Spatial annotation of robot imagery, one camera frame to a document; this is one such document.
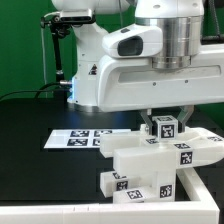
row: black tabletop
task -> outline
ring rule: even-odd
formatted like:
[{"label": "black tabletop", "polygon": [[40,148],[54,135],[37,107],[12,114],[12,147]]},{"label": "black tabletop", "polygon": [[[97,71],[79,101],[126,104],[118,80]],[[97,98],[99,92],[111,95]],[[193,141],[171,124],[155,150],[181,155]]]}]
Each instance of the black tabletop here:
[{"label": "black tabletop", "polygon": [[[155,110],[156,115],[178,114],[177,109]],[[108,203],[99,188],[100,173],[112,170],[112,159],[99,149],[46,150],[53,129],[132,129],[143,123],[136,111],[85,113],[53,99],[11,99],[0,102],[0,205]],[[190,127],[224,132],[196,110]],[[224,208],[224,160],[197,172]],[[183,189],[177,183],[178,192]],[[186,199],[186,195],[177,200]]]}]

